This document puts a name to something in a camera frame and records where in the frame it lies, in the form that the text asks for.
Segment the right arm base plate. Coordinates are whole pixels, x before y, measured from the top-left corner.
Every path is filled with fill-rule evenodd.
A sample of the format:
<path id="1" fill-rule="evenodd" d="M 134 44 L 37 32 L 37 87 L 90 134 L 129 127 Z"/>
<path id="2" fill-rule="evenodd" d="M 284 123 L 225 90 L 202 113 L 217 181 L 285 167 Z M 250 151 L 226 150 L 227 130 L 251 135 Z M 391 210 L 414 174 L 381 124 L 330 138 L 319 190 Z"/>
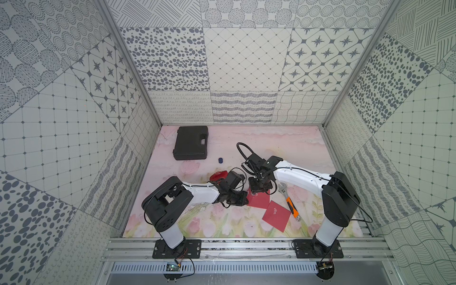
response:
<path id="1" fill-rule="evenodd" d="M 313 239 L 295 239 L 292 248 L 297 258 L 343 258 L 344 254 L 340 242 L 336 239 L 330 246 Z"/>

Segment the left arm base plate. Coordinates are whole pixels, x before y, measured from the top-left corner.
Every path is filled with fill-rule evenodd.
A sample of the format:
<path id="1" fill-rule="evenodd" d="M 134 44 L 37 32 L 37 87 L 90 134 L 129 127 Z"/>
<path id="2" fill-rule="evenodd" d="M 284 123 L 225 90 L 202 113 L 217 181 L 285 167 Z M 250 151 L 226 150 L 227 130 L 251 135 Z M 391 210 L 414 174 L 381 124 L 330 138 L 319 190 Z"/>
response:
<path id="1" fill-rule="evenodd" d="M 163 239 L 159 239 L 154 246 L 153 259 L 199 259 L 202 240 L 184 239 L 175 248 L 170 248 Z"/>

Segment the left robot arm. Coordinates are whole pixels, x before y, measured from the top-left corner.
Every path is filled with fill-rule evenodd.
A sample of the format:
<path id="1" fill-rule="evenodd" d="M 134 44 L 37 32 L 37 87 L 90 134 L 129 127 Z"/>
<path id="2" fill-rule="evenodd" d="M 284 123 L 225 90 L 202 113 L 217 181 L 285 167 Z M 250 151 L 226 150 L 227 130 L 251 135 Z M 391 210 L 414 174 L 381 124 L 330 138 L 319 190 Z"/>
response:
<path id="1" fill-rule="evenodd" d="M 141 203 L 145 220 L 154 226 L 169 249 L 181 248 L 185 238 L 177 221 L 185 209 L 194 204 L 248 205 L 248 193 L 243 190 L 245 179 L 234 171 L 206 184 L 189 184 L 172 176 Z"/>

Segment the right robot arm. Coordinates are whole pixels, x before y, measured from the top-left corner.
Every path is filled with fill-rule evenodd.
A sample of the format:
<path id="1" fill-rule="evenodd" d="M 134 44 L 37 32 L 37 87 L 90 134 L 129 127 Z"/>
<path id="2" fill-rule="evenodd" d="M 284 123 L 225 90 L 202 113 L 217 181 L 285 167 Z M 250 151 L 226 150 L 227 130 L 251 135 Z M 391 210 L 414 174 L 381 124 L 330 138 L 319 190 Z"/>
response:
<path id="1" fill-rule="evenodd" d="M 251 174 L 249 186 L 252 190 L 266 192 L 284 182 L 307 190 L 321 199 L 324 218 L 312 242 L 324 249 L 330 249 L 334 245 L 360 207 L 361 199 L 344 173 L 337 171 L 330 175 L 312 172 L 277 156 L 266 160 L 256 154 L 250 155 L 245 165 Z"/>

